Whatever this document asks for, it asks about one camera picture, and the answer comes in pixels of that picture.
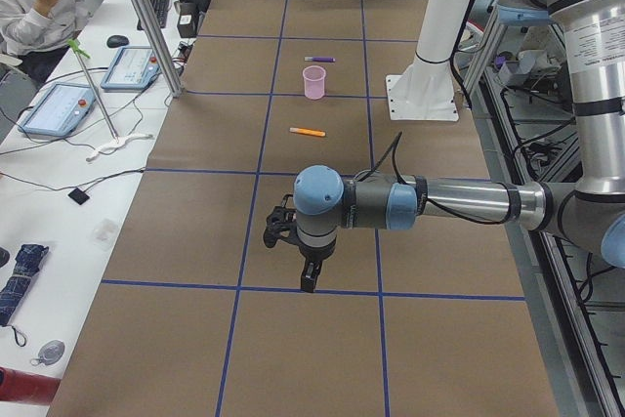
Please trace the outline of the near blue teach pendant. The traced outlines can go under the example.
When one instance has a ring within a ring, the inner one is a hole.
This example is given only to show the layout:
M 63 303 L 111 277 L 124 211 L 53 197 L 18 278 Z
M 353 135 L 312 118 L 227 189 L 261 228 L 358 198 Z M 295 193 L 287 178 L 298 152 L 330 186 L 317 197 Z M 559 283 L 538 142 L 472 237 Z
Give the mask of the near blue teach pendant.
M 95 94 L 88 85 L 57 83 L 40 98 L 19 130 L 28 136 L 64 138 L 91 111 Z

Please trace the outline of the small black square device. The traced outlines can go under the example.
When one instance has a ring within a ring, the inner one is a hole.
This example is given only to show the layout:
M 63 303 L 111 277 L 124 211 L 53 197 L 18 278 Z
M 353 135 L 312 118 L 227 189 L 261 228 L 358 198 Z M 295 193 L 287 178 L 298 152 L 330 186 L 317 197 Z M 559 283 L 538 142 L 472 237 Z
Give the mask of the small black square device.
M 81 188 L 73 188 L 67 196 L 78 205 L 83 205 L 90 199 L 89 194 Z

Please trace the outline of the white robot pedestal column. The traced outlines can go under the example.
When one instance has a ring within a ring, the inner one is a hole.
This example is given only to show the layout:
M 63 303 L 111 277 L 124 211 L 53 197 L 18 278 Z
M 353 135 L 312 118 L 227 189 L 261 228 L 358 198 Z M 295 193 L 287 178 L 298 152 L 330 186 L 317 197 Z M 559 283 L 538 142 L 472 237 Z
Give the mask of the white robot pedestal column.
M 394 121 L 459 119 L 454 102 L 453 53 L 471 0 L 428 0 L 414 60 L 401 75 L 386 77 Z

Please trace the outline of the folded blue umbrella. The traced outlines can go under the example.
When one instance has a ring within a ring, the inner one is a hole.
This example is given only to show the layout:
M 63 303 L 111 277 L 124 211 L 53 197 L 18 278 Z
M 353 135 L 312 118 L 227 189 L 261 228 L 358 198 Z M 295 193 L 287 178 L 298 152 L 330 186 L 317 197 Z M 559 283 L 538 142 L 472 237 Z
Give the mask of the folded blue umbrella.
M 49 252 L 49 247 L 41 244 L 23 244 L 16 256 L 12 274 L 1 289 L 1 326 L 10 325 L 10 320 L 26 294 L 34 276 Z

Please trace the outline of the purple marker pen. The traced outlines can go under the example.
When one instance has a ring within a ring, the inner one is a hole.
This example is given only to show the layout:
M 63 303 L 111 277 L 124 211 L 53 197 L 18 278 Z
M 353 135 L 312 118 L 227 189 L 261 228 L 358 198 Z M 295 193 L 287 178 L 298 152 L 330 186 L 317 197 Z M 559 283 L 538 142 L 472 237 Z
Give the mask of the purple marker pen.
M 304 57 L 304 61 L 305 62 L 310 62 L 310 63 L 335 63 L 336 59 L 333 57 L 312 57 L 312 56 L 306 56 Z

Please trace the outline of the blue teach pendant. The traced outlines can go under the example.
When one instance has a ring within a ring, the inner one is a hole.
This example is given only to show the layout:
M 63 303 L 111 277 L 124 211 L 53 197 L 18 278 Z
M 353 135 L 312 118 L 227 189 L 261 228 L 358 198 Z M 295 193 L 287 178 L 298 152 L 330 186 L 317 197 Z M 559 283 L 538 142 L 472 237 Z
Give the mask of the blue teach pendant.
M 88 85 L 57 83 L 40 98 L 19 130 L 28 136 L 64 138 L 91 111 L 95 94 Z
M 118 49 L 101 82 L 106 92 L 145 90 L 160 73 L 157 58 L 149 46 Z

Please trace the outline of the pink mesh pen holder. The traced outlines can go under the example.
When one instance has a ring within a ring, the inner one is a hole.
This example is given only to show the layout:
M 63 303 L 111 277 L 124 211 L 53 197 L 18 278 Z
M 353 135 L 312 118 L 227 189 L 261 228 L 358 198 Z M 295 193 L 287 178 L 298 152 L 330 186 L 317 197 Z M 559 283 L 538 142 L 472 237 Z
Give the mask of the pink mesh pen holder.
M 319 100 L 325 94 L 326 70 L 319 65 L 309 65 L 302 71 L 304 95 L 310 100 Z

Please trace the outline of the black keyboard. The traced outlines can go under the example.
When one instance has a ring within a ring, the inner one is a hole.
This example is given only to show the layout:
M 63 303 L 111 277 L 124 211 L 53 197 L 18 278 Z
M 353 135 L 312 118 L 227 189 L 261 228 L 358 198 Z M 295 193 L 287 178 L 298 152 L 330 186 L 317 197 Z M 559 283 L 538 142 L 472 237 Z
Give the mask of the black keyboard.
M 155 13 L 159 27 L 165 28 L 167 25 L 171 0 L 149 0 L 149 2 Z

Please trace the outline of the seated person in grey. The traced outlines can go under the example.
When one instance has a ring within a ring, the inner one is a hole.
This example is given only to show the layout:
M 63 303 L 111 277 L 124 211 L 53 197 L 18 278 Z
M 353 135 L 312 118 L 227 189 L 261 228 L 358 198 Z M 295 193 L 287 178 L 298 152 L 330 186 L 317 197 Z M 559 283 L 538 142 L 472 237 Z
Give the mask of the seated person in grey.
M 85 0 L 1 0 L 2 51 L 43 84 L 89 18 Z

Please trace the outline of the small clear plastic box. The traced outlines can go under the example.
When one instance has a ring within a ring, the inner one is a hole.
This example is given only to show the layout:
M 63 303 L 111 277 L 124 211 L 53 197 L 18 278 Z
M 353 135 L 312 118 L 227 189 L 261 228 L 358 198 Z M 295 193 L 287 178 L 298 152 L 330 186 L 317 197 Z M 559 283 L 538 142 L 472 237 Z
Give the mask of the small clear plastic box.
M 117 240 L 120 226 L 111 219 L 104 218 L 92 230 L 92 242 L 102 250 L 111 250 Z

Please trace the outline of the far blue teach pendant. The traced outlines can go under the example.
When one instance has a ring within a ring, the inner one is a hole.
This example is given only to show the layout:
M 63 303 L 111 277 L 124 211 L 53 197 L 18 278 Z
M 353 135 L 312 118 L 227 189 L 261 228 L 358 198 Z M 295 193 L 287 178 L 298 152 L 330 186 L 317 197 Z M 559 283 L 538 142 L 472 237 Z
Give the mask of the far blue teach pendant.
M 145 90 L 160 73 L 157 58 L 149 46 L 118 49 L 101 82 L 106 92 Z

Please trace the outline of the metal rod with green clip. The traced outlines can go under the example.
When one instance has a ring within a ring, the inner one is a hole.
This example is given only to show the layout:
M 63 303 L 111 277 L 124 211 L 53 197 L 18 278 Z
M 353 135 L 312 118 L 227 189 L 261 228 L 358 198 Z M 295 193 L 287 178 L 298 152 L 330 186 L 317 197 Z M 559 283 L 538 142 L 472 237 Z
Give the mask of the metal rod with green clip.
M 116 151 L 118 151 L 119 149 L 123 148 L 125 145 L 127 145 L 128 143 L 132 142 L 132 141 L 138 141 L 138 140 L 151 140 L 154 138 L 154 136 L 152 134 L 146 134 L 146 133 L 138 133 L 138 132 L 134 132 L 131 133 L 129 135 L 126 136 L 121 136 L 118 131 L 116 130 L 116 128 L 113 125 L 113 122 L 111 120 L 111 117 L 109 116 L 104 102 L 102 100 L 102 97 L 100 95 L 99 92 L 99 87 L 95 84 L 87 65 L 84 62 L 84 59 L 90 59 L 90 56 L 81 49 L 80 45 L 79 45 L 79 41 L 75 40 L 75 39 L 70 39 L 67 41 L 67 45 L 69 47 L 69 49 L 72 51 L 72 53 L 74 54 L 74 56 L 76 57 L 80 68 L 84 74 L 85 79 L 87 80 L 87 84 L 90 88 L 90 90 L 92 91 L 96 104 L 104 118 L 104 122 L 108 128 L 108 131 L 111 135 L 111 140 L 108 143 L 102 144 L 100 146 L 97 146 L 92 153 L 86 158 L 87 162 L 93 162 L 94 160 L 96 160 L 100 155 L 103 154 L 112 154 Z

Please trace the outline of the silver round keychain tag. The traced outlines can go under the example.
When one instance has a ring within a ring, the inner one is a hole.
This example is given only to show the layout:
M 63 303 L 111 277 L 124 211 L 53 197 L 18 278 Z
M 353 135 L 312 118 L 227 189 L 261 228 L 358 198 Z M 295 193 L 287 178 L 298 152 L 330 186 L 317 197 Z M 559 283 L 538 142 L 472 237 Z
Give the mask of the silver round keychain tag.
M 64 352 L 65 343 L 61 340 L 52 340 L 40 348 L 37 357 L 32 358 L 30 364 L 32 366 L 54 365 L 61 360 Z

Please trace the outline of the red cylinder bottle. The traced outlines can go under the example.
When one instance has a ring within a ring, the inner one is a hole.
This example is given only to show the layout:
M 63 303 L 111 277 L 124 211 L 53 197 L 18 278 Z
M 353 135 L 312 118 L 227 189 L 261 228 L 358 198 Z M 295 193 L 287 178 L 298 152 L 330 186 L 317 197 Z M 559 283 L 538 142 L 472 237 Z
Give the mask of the red cylinder bottle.
M 1 400 L 33 405 L 52 403 L 61 380 L 11 368 L 1 368 Z

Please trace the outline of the orange marker pen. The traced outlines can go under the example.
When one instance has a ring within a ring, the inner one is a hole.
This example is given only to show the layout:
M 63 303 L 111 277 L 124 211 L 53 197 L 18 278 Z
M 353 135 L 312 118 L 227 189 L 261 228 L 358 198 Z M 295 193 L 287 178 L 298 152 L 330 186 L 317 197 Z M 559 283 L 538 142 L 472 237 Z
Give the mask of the orange marker pen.
M 321 130 L 307 129 L 307 128 L 299 128 L 299 127 L 290 127 L 289 132 L 292 134 L 317 137 L 317 138 L 325 138 L 326 132 Z

